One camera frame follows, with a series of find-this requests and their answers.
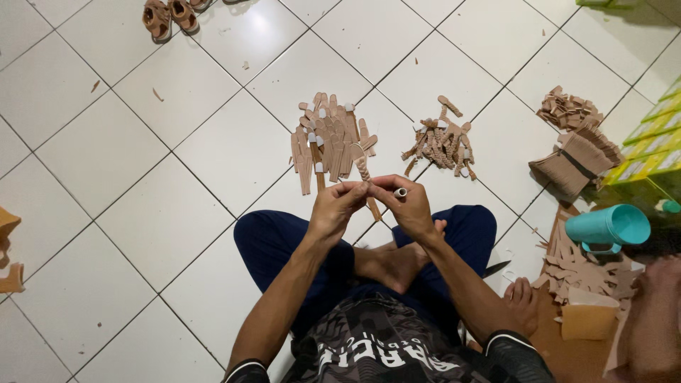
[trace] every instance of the plastic pitcher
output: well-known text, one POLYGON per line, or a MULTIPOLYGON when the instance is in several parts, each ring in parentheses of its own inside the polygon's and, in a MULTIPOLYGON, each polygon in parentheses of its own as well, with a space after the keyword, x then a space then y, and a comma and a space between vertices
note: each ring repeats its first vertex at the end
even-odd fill
POLYGON ((567 236, 582 242, 592 254, 616 254, 622 245, 638 245, 650 236, 648 218, 635 206, 619 204, 577 215, 565 222, 567 236), (610 250, 591 251, 589 243, 612 245, 610 250))

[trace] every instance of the dark pants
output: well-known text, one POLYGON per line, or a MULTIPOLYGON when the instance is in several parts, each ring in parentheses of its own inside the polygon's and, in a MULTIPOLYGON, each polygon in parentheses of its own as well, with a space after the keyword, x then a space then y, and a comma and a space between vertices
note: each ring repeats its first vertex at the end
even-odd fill
MULTIPOLYGON (((496 220, 483 206, 456 205, 432 215, 446 219, 445 241, 478 275, 483 274, 496 236, 496 220)), ((265 292, 288 262, 307 231, 308 222, 280 211, 253 211, 241 217, 234 228, 234 240, 253 281, 265 292)), ((398 247, 412 243, 399 226, 392 229, 398 247)), ((291 326, 294 337, 302 338, 319 319, 348 296, 384 292, 413 308, 419 316, 437 325, 454 344, 459 316, 447 284, 433 263, 427 264, 404 295, 373 281, 353 287, 355 253, 340 241, 331 249, 312 282, 291 326)))

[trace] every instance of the knife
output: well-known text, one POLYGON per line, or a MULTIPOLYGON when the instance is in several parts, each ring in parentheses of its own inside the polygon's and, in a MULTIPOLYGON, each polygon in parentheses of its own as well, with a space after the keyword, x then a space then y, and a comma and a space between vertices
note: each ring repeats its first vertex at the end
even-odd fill
POLYGON ((496 273, 497 271, 505 268, 508 266, 508 264, 511 263, 510 260, 506 260, 504 262, 499 262, 498 264, 493 264, 492 266, 488 267, 485 269, 485 273, 482 275, 482 279, 485 279, 489 277, 490 275, 496 273))

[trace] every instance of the black graphic t-shirt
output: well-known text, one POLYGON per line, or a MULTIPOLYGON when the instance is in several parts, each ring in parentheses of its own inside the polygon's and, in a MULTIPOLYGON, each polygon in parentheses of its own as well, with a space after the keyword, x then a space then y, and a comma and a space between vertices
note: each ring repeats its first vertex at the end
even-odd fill
MULTIPOLYGON (((483 354, 452 347, 413 309, 378 292, 342 301, 305 338, 295 340, 291 351, 296 361, 284 383, 554 381, 523 336, 497 331, 483 354)), ((226 378, 226 383, 269 382, 257 359, 242 361, 226 378)))

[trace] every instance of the white tile floor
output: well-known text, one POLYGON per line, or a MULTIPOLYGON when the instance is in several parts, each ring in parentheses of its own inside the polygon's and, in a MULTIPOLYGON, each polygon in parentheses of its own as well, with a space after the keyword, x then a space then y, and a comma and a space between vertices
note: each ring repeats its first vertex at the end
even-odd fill
MULTIPOLYGON (((448 96, 464 113, 452 118, 473 123, 479 181, 426 160, 411 178, 433 211, 488 207, 490 263, 536 277, 557 203, 526 165, 558 134, 533 114, 544 94, 562 85, 593 100, 620 143, 681 74, 681 10, 668 0, 607 12, 573 0, 217 0, 199 33, 173 25, 163 46, 139 21, 143 3, 0 2, 0 206, 22 217, 10 257, 27 287, 0 297, 0 382, 219 381, 259 297, 233 223, 257 209, 309 217, 288 135, 318 91, 357 104, 379 136, 374 175, 404 170, 411 124, 448 96)), ((362 209, 343 238, 382 245, 395 224, 383 218, 362 209)), ((273 381, 290 363, 285 345, 273 381)))

